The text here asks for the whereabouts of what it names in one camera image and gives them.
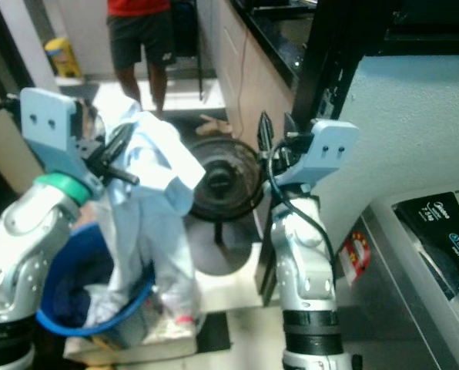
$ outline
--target white wall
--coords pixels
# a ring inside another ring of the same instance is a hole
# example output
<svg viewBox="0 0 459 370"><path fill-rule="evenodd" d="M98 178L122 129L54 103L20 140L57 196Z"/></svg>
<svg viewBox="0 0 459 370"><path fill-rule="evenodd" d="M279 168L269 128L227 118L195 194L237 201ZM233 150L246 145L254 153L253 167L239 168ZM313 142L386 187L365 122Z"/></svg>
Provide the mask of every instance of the white wall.
<svg viewBox="0 0 459 370"><path fill-rule="evenodd" d="M106 25L107 0L56 1L82 73L113 75Z"/></svg>
<svg viewBox="0 0 459 370"><path fill-rule="evenodd" d="M52 24L53 31L56 37L68 37L63 22L62 12L59 7L59 0L43 0L43 5L46 9L46 14Z"/></svg>
<svg viewBox="0 0 459 370"><path fill-rule="evenodd" d="M16 193L24 193L42 174L38 161L7 112L0 112L0 174Z"/></svg>
<svg viewBox="0 0 459 370"><path fill-rule="evenodd" d="M58 92L35 26L23 0L0 0L0 12L36 87Z"/></svg>
<svg viewBox="0 0 459 370"><path fill-rule="evenodd" d="M316 188L336 247L372 199L459 181L459 56L365 58L340 118L360 141Z"/></svg>

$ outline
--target green ring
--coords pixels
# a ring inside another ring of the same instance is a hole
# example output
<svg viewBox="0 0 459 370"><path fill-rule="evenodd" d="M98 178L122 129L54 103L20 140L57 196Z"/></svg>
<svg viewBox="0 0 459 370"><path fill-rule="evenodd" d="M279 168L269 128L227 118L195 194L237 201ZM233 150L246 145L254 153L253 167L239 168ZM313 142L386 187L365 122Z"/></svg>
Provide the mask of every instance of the green ring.
<svg viewBox="0 0 459 370"><path fill-rule="evenodd" d="M80 207L83 206L91 197L89 189L80 181L63 173L47 173L37 177L35 183L45 183L51 187L56 187L71 197Z"/></svg>

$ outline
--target black shorts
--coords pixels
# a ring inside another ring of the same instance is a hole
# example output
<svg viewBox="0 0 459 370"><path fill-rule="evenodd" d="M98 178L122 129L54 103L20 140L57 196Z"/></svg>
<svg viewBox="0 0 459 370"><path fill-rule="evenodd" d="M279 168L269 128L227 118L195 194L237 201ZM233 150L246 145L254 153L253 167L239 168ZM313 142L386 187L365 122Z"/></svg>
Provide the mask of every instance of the black shorts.
<svg viewBox="0 0 459 370"><path fill-rule="evenodd" d="M110 15L107 24L115 70L140 62L141 45L149 63L167 66L176 61L171 11L138 17Z"/></svg>

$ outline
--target black countertop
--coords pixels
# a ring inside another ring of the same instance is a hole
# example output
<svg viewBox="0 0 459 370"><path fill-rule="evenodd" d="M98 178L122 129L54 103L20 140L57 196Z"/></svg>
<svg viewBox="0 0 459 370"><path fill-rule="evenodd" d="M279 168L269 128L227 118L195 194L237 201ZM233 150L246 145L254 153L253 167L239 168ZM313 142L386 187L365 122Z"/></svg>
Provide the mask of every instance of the black countertop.
<svg viewBox="0 0 459 370"><path fill-rule="evenodd" d="M230 0L233 8L262 50L272 62L284 82L295 92L300 77L301 65L312 18L272 19L265 15L250 14L240 0Z"/></svg>

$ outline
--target yellow container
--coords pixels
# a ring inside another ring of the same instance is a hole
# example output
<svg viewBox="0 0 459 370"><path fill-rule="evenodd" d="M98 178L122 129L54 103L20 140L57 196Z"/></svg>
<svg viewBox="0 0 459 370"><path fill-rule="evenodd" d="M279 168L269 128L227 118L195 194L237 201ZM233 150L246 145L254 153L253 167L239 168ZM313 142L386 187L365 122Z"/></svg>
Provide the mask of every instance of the yellow container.
<svg viewBox="0 0 459 370"><path fill-rule="evenodd" d="M61 77L81 77L70 41L66 38L50 40L45 45L46 54L52 59Z"/></svg>

